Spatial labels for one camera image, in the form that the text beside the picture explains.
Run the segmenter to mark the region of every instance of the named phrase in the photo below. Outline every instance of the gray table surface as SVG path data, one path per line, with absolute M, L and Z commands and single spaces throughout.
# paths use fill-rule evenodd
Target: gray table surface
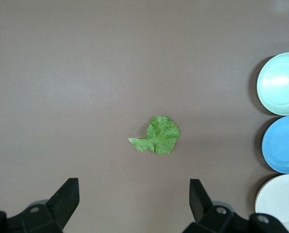
M 179 233 L 198 178 L 247 218 L 278 174 L 256 80 L 283 52 L 289 0 L 0 0 L 0 210 L 78 177 L 65 233 Z M 168 155 L 127 141 L 155 115 L 182 132 Z

